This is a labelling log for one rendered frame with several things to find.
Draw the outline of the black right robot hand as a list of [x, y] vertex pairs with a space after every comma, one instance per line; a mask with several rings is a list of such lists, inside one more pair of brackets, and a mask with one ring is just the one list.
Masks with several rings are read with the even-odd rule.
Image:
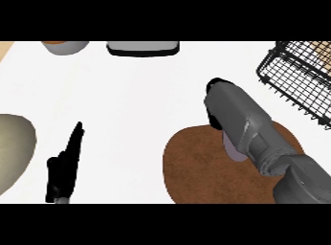
[[[230, 82], [229, 80], [224, 80], [221, 78], [212, 78], [206, 84], [206, 95], [209, 93], [209, 90], [214, 86], [215, 83], [218, 82], [226, 82], [226, 83], [230, 83], [233, 84], [233, 82]], [[208, 114], [208, 120], [209, 120], [209, 125], [211, 127], [215, 129], [215, 130], [221, 130], [221, 125], [218, 124], [218, 121], [215, 119], [215, 116], [211, 114], [209, 110], [208, 110], [208, 107], [206, 107], [206, 114]]]

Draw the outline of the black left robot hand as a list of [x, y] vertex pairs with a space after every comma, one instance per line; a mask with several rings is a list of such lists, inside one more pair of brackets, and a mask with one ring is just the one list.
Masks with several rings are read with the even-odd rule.
[[59, 152], [56, 157], [47, 159], [47, 203], [54, 203], [59, 199], [69, 200], [72, 195], [77, 182], [82, 133], [82, 123], [78, 122], [65, 149]]

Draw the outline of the purple eggplant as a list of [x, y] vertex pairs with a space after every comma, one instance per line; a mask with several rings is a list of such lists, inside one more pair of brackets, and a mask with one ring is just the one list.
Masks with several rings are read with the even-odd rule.
[[229, 158], [234, 161], [234, 162], [242, 162], [248, 159], [248, 156], [245, 154], [242, 154], [236, 147], [233, 146], [230, 139], [226, 135], [226, 132], [221, 132], [221, 142], [223, 142], [223, 147], [224, 147], [224, 152], [229, 156]]

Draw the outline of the round brown cutting board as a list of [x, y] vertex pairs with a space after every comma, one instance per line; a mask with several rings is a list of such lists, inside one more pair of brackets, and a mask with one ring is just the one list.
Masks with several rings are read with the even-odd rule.
[[280, 177], [261, 176], [249, 159], [233, 162], [221, 131], [209, 125], [181, 129], [162, 154], [164, 184], [177, 204], [273, 204]]

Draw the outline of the olive green round plate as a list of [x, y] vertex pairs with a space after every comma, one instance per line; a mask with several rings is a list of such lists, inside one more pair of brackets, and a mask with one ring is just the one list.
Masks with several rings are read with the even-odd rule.
[[0, 114], [0, 195], [13, 186], [29, 164], [35, 129], [22, 116]]

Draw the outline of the grey and black appliance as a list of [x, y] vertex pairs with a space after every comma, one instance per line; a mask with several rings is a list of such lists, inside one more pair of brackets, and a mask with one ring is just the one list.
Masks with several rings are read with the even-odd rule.
[[178, 41], [109, 41], [106, 48], [113, 56], [171, 56], [180, 50]]

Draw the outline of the grey bowl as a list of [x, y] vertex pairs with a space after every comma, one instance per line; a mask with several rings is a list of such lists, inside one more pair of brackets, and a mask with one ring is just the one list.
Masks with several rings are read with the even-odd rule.
[[48, 52], [57, 56], [75, 54], [88, 44], [87, 41], [44, 41]]

